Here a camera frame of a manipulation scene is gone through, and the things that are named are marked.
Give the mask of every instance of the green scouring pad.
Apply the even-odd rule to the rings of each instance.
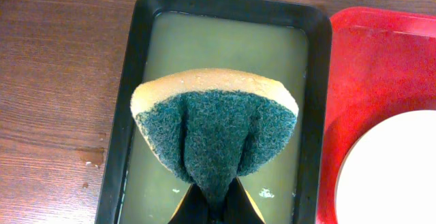
[[[131,111],[155,156],[199,186],[211,210],[230,183],[283,150],[298,106],[277,81],[228,69],[195,69],[141,84]]]

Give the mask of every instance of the baking pan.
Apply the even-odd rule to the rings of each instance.
[[[435,16],[352,7],[331,21],[334,34],[317,211],[317,222],[327,224],[337,223],[337,177],[354,142],[391,116],[436,110]]]
[[[117,223],[134,132],[130,98],[142,83],[154,18],[182,12],[301,29],[309,40],[304,110],[293,223],[314,223],[317,207],[332,28],[318,9],[267,0],[137,0],[106,160],[95,223]]]

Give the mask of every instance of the wood grain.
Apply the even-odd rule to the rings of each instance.
[[[436,0],[282,1],[436,15]],[[0,0],[0,223],[93,223],[134,3]]]

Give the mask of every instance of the white plate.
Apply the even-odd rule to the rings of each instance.
[[[364,134],[335,202],[338,224],[436,223],[436,111],[393,116]]]

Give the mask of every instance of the red tray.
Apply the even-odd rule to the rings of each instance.
[[[391,116],[436,110],[436,17],[353,7],[331,21],[333,47],[317,209],[317,223],[327,224],[337,223],[336,180],[353,143]]]

